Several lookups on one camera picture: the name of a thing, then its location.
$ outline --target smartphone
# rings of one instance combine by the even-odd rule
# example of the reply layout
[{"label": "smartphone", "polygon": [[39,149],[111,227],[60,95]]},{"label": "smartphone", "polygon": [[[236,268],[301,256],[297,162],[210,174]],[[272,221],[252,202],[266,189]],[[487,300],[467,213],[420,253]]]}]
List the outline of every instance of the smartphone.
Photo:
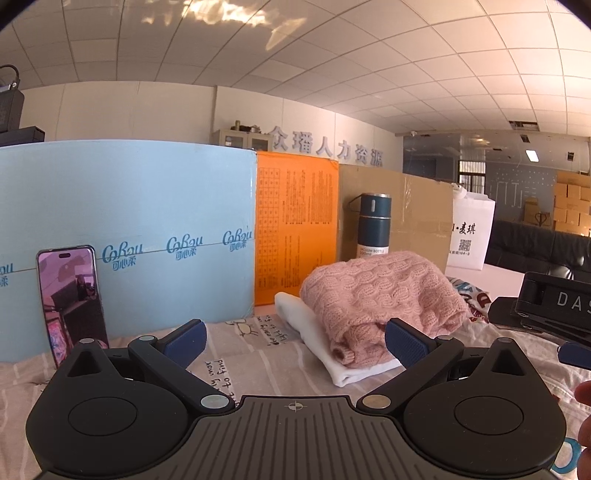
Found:
[{"label": "smartphone", "polygon": [[109,347],[90,245],[41,250],[37,272],[51,354],[59,367],[83,338]]}]

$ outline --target black sofa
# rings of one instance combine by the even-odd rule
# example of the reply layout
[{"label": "black sofa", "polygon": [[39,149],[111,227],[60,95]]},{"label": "black sofa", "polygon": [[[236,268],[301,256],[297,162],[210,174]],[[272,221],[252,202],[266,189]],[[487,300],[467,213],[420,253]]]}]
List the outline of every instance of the black sofa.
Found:
[{"label": "black sofa", "polygon": [[591,283],[591,238],[494,220],[485,263]]}]

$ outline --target window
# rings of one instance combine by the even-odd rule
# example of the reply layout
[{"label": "window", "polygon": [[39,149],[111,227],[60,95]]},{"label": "window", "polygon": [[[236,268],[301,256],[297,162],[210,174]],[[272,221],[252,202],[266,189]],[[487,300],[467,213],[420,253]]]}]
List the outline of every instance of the window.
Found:
[{"label": "window", "polygon": [[485,162],[459,160],[459,164],[458,183],[469,192],[484,193]]}]

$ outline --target white wall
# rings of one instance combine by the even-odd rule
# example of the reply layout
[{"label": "white wall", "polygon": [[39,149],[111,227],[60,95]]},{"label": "white wall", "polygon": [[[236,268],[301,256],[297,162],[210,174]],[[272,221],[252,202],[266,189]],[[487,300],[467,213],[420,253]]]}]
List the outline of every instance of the white wall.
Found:
[{"label": "white wall", "polygon": [[313,136],[315,155],[327,137],[336,158],[339,143],[383,152],[384,168],[402,171],[402,137],[304,103],[227,87],[164,82],[80,82],[25,90],[21,127],[36,125],[45,141],[137,139],[209,143],[210,134],[243,125],[259,125],[264,133],[279,126],[288,138],[294,131]]}]

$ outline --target white paper bag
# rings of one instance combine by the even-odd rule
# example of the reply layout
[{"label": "white paper bag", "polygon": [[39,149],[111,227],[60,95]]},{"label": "white paper bag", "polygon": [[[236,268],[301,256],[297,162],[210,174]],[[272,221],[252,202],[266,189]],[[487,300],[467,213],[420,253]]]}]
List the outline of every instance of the white paper bag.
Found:
[{"label": "white paper bag", "polygon": [[453,199],[453,232],[447,265],[482,270],[491,236],[495,202],[480,193],[466,192]]}]

